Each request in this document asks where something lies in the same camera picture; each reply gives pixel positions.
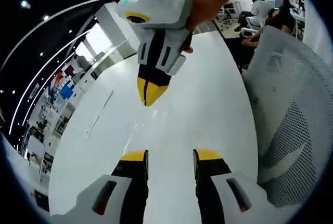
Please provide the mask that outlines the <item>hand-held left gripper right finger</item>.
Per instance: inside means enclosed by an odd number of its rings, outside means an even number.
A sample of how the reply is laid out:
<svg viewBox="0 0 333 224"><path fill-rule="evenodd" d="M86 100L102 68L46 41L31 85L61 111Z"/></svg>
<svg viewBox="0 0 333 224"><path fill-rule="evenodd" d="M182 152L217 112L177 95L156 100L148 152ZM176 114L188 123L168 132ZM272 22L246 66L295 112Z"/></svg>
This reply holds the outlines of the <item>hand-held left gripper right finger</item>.
<svg viewBox="0 0 333 224"><path fill-rule="evenodd" d="M220 154L194 149L196 197L202 223L266 223L266 193L231 171Z"/></svg>

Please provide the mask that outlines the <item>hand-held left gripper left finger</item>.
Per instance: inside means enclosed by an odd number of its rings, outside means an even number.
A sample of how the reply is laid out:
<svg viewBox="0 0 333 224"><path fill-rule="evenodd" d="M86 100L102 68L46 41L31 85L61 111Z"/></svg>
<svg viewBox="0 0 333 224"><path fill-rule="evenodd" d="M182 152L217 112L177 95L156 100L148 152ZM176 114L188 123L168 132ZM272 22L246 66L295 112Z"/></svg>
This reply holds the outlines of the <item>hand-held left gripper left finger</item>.
<svg viewBox="0 0 333 224"><path fill-rule="evenodd" d="M80 223L143 223L148 199L148 150L124 154L77 197Z"/></svg>

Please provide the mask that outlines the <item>person's right hand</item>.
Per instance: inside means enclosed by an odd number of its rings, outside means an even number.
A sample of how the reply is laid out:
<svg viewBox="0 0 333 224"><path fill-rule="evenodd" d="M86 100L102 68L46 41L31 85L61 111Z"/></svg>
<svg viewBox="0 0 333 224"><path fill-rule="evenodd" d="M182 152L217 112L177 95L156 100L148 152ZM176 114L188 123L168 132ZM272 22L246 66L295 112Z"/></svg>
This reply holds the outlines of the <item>person's right hand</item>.
<svg viewBox="0 0 333 224"><path fill-rule="evenodd" d="M199 6L193 5L185 25L185 28L189 31L189 35L186 37L184 43L182 44L180 52L193 52L193 48L191 47L191 38L193 35L193 31L199 24L203 23L204 20L204 12L200 9Z"/></svg>

